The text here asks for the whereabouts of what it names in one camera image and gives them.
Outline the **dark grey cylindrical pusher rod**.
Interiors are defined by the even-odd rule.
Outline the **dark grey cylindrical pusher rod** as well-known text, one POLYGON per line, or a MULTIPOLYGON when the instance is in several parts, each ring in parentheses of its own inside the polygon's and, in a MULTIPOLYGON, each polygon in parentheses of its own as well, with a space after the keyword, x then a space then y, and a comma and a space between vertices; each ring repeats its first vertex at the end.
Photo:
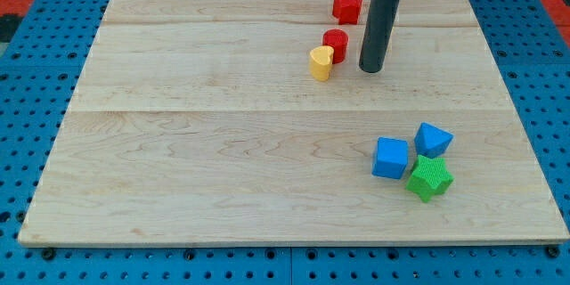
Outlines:
POLYGON ((364 72, 382 70, 399 2, 370 0, 359 60, 359 67, 364 72))

